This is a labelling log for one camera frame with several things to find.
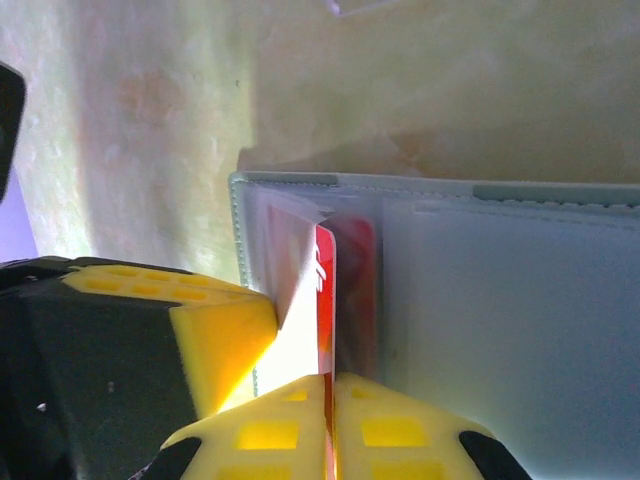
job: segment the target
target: yellow sponge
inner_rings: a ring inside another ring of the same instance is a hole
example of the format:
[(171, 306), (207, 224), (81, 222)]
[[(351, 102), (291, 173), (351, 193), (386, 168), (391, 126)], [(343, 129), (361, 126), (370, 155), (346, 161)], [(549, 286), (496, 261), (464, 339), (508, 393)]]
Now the yellow sponge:
[(276, 337), (271, 302), (242, 301), (170, 310), (199, 418), (216, 413)]
[(182, 480), (324, 480), (324, 378), (303, 377), (189, 425), (165, 442), (159, 458), (198, 439)]
[(351, 374), (334, 391), (340, 480), (483, 480), (458, 439), (480, 425)]
[(79, 268), (63, 282), (83, 293), (179, 304), (168, 316), (198, 418), (220, 409), (278, 329), (266, 296), (204, 275), (114, 264)]

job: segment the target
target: card slot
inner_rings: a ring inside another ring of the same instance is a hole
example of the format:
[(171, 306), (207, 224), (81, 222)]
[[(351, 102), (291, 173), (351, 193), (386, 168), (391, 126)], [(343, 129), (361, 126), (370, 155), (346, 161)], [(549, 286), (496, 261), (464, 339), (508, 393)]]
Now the card slot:
[(391, 323), (408, 340), (400, 390), (490, 426), (532, 473), (587, 475), (612, 457), (640, 471), (637, 230), (609, 215), (441, 207), (413, 215), (412, 281), (386, 297), (409, 309)]

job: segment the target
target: card holder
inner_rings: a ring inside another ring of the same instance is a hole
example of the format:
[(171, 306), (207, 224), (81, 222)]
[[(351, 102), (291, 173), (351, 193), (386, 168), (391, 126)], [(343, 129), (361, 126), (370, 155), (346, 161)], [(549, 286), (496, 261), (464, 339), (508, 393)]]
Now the card holder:
[(376, 380), (489, 426), (535, 476), (640, 478), (637, 187), (237, 174), (249, 285), (258, 187), (372, 225)]

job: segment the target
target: card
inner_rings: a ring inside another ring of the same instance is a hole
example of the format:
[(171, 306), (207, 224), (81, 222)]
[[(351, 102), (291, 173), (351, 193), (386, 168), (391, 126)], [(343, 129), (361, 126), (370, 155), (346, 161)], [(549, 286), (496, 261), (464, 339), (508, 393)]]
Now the card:
[(258, 394), (309, 374), (333, 374), (335, 240), (313, 204), (264, 192), (261, 284), (280, 330), (257, 365)]
[(324, 415), (327, 422), (327, 480), (334, 480), (333, 458), (333, 385), (335, 383), (335, 305), (336, 305), (336, 242), (333, 233), (317, 225), (316, 293), (318, 328), (318, 372), (324, 374)]
[(376, 243), (371, 222), (335, 214), (322, 223), (335, 236), (335, 369), (375, 380), (377, 358)]

